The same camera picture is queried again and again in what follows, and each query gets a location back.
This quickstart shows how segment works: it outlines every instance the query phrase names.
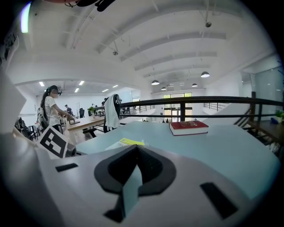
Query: white ceiling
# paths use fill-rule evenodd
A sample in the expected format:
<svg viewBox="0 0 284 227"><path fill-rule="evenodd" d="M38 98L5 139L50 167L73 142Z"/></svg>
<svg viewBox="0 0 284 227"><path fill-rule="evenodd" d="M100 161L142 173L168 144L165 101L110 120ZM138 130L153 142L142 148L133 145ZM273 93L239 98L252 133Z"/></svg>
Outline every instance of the white ceiling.
<svg viewBox="0 0 284 227"><path fill-rule="evenodd" d="M70 94L105 94L102 92L105 89L109 89L107 92L113 92L121 87L117 86L113 88L115 84L106 84L106 83L98 83L98 82L87 82L85 81L83 85L79 85L80 81L44 81L44 86L41 86L39 82L29 83L20 85L21 88L29 90L34 95L42 95L44 90L49 86L56 85L60 91L62 91L62 95L70 95Z"/></svg>
<svg viewBox="0 0 284 227"><path fill-rule="evenodd" d="M205 27L206 13L207 21L212 23L210 28ZM154 78L161 86L173 82L190 84L199 78L197 82L203 87L210 78L200 78L201 73L222 64L226 59L224 52L231 51L228 46L235 42L246 22L245 10L234 0L116 0L103 12L98 12L94 5L69 8L39 0L31 6L30 46L24 35L20 48L33 54L33 61L39 59L36 55L61 51L113 62L130 69L130 77L141 79L137 84L136 79L129 84L136 88L142 86L142 80L150 84ZM116 47L118 55L114 56ZM118 75L115 78L116 70L95 75L95 60L93 71L91 80L108 83L111 72L115 81L122 81ZM84 77L84 73L82 70L77 78ZM86 93L100 93L108 87L84 85Z"/></svg>

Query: white table surface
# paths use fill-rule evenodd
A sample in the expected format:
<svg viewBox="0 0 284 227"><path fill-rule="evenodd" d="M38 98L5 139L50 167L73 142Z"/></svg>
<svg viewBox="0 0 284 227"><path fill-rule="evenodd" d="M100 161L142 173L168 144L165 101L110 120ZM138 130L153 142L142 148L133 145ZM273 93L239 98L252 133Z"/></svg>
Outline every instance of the white table surface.
<svg viewBox="0 0 284 227"><path fill-rule="evenodd" d="M202 161L234 182L250 199L270 188L280 168L278 158L268 148L236 125L213 125L207 134L173 136L168 124L134 121L76 148L87 154L98 153L124 137Z"/></svg>

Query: ceiling light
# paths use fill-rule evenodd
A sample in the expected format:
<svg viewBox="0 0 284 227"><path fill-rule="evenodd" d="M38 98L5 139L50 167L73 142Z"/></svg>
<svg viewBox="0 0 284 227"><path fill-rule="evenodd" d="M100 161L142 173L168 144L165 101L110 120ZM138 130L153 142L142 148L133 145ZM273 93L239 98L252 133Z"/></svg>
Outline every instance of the ceiling light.
<svg viewBox="0 0 284 227"><path fill-rule="evenodd" d="M28 33L28 14L30 12L31 2L29 2L22 10L21 13L21 31Z"/></svg>
<svg viewBox="0 0 284 227"><path fill-rule="evenodd" d="M158 80L153 80L151 84L152 85L158 85L158 84L160 84L160 82Z"/></svg>
<svg viewBox="0 0 284 227"><path fill-rule="evenodd" d="M209 72L204 71L203 73L201 73L201 77L209 77Z"/></svg>

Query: wooden desk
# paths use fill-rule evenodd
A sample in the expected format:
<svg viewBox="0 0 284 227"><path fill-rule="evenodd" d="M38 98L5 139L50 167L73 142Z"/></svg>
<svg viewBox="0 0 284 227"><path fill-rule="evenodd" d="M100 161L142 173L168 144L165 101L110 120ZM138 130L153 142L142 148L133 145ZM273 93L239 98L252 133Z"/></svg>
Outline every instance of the wooden desk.
<svg viewBox="0 0 284 227"><path fill-rule="evenodd" d="M270 121L248 121L248 125L254 127L256 130L269 136L274 142L279 143L281 146L284 145L284 125L283 124L272 124Z"/></svg>
<svg viewBox="0 0 284 227"><path fill-rule="evenodd" d="M102 124L104 122L104 118L103 117L95 117L95 118L83 117L83 118L76 119L75 121L79 121L80 123L73 124L73 125L70 125L69 122L66 123L66 128L70 134L70 142L72 144L76 144L75 135L73 133L74 131L78 131L84 128Z"/></svg>

